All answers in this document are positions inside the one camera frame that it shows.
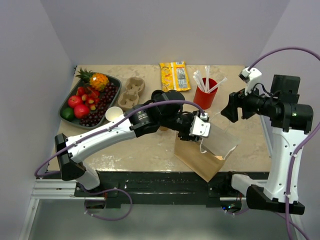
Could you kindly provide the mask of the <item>brown paper bag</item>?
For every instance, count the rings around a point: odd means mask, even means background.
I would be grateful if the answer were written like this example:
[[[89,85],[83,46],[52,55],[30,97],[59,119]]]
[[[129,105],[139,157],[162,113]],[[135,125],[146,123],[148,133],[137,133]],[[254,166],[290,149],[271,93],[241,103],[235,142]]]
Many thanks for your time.
[[[228,132],[231,122],[215,113],[210,133],[198,142],[175,138],[174,155],[207,183],[218,173],[241,140]]]

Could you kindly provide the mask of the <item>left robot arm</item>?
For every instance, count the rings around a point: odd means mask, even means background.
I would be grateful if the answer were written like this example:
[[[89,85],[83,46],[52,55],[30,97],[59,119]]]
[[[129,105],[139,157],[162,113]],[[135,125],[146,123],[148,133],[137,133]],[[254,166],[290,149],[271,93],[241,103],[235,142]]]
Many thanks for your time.
[[[76,180],[92,196],[104,190],[98,172],[83,162],[92,154],[119,142],[139,138],[165,127],[178,132],[183,141],[197,141],[200,136],[192,130],[207,122],[208,114],[201,108],[188,112],[188,101],[176,90],[155,90],[151,99],[122,113],[109,123],[76,136],[55,136],[55,149],[63,181]]]

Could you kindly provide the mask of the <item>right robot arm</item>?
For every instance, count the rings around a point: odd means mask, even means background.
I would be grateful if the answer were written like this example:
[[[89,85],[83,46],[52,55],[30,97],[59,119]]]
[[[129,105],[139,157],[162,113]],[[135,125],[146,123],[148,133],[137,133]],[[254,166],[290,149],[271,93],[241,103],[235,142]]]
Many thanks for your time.
[[[305,206],[298,197],[301,161],[298,147],[311,136],[314,111],[311,106],[298,103],[299,77],[275,75],[270,91],[260,94],[257,85],[261,76],[260,73],[239,74],[246,87],[229,95],[221,115],[235,123],[241,109],[243,120],[253,115],[270,119],[273,147],[267,182],[261,185],[247,174],[232,172],[222,189],[230,197],[242,193],[250,209],[303,215]]]

